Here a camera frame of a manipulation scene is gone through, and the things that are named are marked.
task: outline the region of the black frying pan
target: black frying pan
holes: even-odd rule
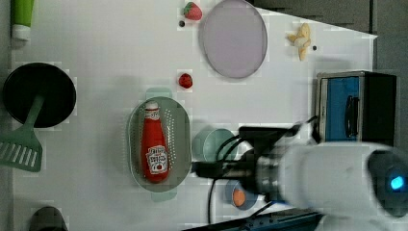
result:
[[[55,126],[72,113],[75,87],[65,72],[51,64],[25,64],[13,71],[4,84],[4,105],[13,118],[24,123],[39,92],[44,96],[44,103],[35,127]]]

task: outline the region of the blue light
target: blue light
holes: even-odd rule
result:
[[[404,186],[404,178],[398,176],[391,181],[391,188],[393,190],[399,190]]]

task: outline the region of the ketchup label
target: ketchup label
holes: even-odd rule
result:
[[[158,120],[160,118],[159,116],[159,110],[154,110],[154,111],[147,111],[144,114],[144,118],[150,118],[153,120]]]
[[[146,157],[151,174],[159,174],[167,171],[167,152],[163,146],[157,145],[150,147],[148,153],[146,153]]]

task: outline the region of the small red object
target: small red object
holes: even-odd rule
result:
[[[200,20],[203,16],[201,9],[193,2],[190,2],[184,8],[184,17],[189,20]]]
[[[189,89],[192,86],[192,77],[190,74],[182,74],[179,79],[179,85],[185,89]]]

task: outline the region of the white tabletop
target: white tabletop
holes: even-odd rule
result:
[[[204,15],[219,1],[201,0]],[[228,79],[206,63],[198,23],[178,26],[185,1],[36,1],[31,41],[14,49],[13,68],[53,63],[77,89],[68,120],[41,129],[40,173],[13,171],[14,230],[27,230],[32,213],[59,208],[69,230],[181,230],[206,224],[210,181],[189,175],[175,198],[155,203],[128,168],[125,127],[151,87],[168,87],[191,117],[191,138],[203,127],[237,131],[243,124],[288,126],[312,114],[312,81],[318,72],[372,69],[369,35],[259,10],[268,28],[268,53],[254,75]],[[309,22],[312,45],[305,62],[286,40]],[[191,90],[176,80],[187,71]],[[216,222],[244,218],[216,189]],[[287,207],[273,206],[268,212]]]

